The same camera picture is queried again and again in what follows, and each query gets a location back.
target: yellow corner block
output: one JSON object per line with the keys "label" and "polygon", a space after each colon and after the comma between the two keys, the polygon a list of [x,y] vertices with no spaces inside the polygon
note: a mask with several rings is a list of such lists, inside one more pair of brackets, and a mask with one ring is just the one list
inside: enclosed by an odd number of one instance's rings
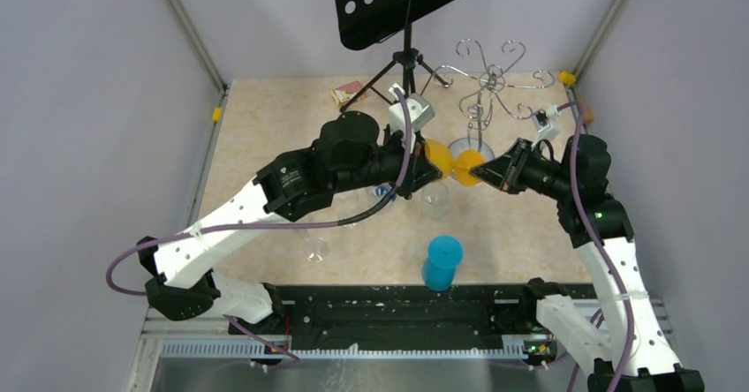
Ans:
{"label": "yellow corner block", "polygon": [[566,86],[572,86],[575,84],[577,78],[575,78],[575,75],[571,72],[560,72],[559,73],[559,81],[564,83]]}

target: blue object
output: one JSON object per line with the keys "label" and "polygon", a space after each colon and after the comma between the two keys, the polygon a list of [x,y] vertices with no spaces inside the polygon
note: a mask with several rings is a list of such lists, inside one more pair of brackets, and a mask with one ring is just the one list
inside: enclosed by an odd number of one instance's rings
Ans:
{"label": "blue object", "polygon": [[455,268],[463,260],[463,246],[452,236],[438,236],[429,243],[421,278],[431,290],[441,292],[452,285]]}

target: tripod base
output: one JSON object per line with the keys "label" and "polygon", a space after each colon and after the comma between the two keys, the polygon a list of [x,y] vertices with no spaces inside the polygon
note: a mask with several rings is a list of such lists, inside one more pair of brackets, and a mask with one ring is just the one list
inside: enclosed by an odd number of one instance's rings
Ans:
{"label": "tripod base", "polygon": [[413,69],[416,68],[416,65],[421,66],[429,74],[434,75],[435,80],[443,85],[443,87],[450,86],[450,83],[440,77],[439,74],[436,74],[432,67],[424,62],[424,56],[421,55],[419,50],[411,47],[411,25],[406,26],[404,29],[403,42],[403,50],[393,53],[393,59],[371,80],[369,80],[369,82],[367,82],[366,85],[364,85],[364,87],[362,87],[361,90],[359,90],[343,107],[341,107],[341,112],[345,112],[349,106],[356,102],[356,100],[367,90],[372,90],[388,104],[393,104],[393,101],[382,94],[379,90],[375,89],[375,83],[377,83],[377,80],[381,79],[382,76],[387,74],[396,64],[401,64],[403,66],[403,83],[401,84],[401,87],[405,90],[406,96],[416,92],[416,80],[413,77]]}

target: beige table surface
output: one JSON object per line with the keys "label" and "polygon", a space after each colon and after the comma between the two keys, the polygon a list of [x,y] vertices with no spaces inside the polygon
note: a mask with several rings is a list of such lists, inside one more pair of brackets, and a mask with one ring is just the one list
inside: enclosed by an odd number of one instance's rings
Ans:
{"label": "beige table surface", "polygon": [[[384,77],[378,89],[386,91],[387,85],[399,78]],[[222,205],[277,155],[308,147],[320,127],[339,114],[329,90],[355,79],[362,84],[367,81],[366,76],[235,80],[200,217]],[[417,76],[419,89],[426,79],[426,75]],[[526,73],[508,74],[507,79],[514,84],[533,84]],[[435,107],[436,117],[423,130],[424,136],[445,145],[465,137],[467,119],[458,112],[458,100],[476,88],[475,81],[458,78],[449,89],[431,85],[425,97]],[[567,102],[558,82],[541,91],[505,88],[502,97],[511,109],[518,102],[534,108]],[[352,109],[373,116],[381,127],[387,123],[387,104],[372,93]],[[557,159],[574,129],[570,111],[560,119],[562,132],[553,141]],[[533,139],[534,135],[530,120],[518,121],[496,109],[485,141],[500,155],[517,137]],[[443,183],[450,190],[450,208],[438,220],[421,216],[416,193],[413,200],[398,198],[381,213],[351,228],[266,232],[216,269],[248,282],[418,284],[422,283],[420,268],[429,241],[438,235],[452,235],[464,247],[455,283],[524,283],[535,276],[547,281],[590,282],[557,222],[553,200],[535,192],[510,196],[484,184],[464,187],[452,178]],[[345,199],[344,206],[337,206],[337,195],[333,207],[314,213],[314,220],[337,219],[365,209],[371,201],[363,193]],[[303,244],[310,237],[328,242],[326,260],[307,260]]]}

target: black music stand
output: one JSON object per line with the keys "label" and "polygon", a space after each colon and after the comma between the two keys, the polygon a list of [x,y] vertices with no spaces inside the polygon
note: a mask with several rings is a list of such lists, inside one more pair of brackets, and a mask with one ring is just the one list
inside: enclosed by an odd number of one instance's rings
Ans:
{"label": "black music stand", "polygon": [[[411,24],[452,1],[454,0],[336,0],[338,31],[341,35],[341,43],[348,49],[365,49],[404,30],[403,50],[395,52],[392,60],[341,107],[341,112],[346,111],[352,103],[370,89],[386,102],[393,103],[375,89],[374,84],[396,64],[403,66],[401,86],[406,96],[415,92],[416,82],[413,69],[416,68],[416,64],[430,74],[434,70],[424,62],[424,56],[419,50],[411,46]],[[438,75],[435,75],[435,79],[445,87],[450,85]]]}

